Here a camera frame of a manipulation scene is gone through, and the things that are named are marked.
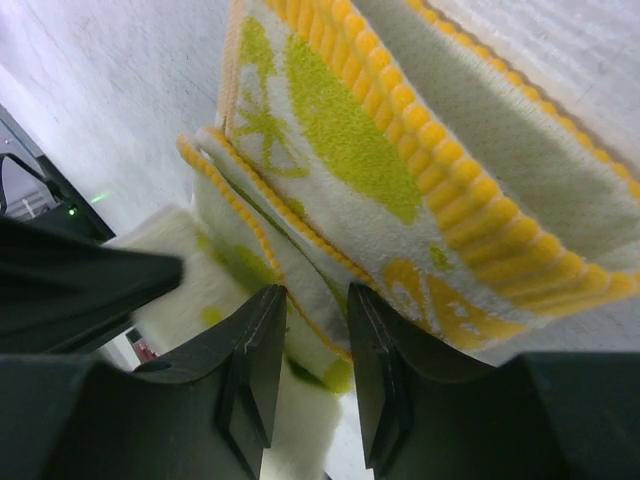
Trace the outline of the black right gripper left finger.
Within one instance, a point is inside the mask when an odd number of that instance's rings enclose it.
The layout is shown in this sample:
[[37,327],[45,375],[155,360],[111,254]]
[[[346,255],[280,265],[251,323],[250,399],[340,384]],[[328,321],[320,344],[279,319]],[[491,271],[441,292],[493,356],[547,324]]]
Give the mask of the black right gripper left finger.
[[256,479],[272,442],[287,292],[127,372],[88,356],[1,359],[5,479]]

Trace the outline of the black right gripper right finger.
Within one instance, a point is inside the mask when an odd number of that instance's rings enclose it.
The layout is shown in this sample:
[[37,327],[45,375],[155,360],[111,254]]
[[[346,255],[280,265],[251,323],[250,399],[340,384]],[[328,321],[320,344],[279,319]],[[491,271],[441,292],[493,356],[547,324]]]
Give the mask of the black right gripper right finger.
[[525,353],[493,367],[348,290],[364,460],[378,479],[635,479],[639,357]]

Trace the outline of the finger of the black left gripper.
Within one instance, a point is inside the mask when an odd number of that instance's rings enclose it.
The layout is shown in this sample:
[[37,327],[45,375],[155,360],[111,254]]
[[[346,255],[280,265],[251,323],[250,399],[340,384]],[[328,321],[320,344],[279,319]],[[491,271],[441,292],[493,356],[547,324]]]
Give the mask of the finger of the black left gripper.
[[175,256],[120,250],[1,220],[1,351],[88,352],[177,288]]

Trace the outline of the yellow green patterned towel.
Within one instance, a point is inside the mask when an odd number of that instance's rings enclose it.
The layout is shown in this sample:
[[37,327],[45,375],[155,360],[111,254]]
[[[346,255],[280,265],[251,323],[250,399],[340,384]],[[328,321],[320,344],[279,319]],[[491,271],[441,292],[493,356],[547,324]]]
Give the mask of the yellow green patterned towel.
[[324,474],[350,284],[466,354],[639,291],[638,181],[420,1],[234,2],[216,122],[177,148],[192,208],[121,244],[185,274],[136,324],[165,353],[288,289],[265,479]]

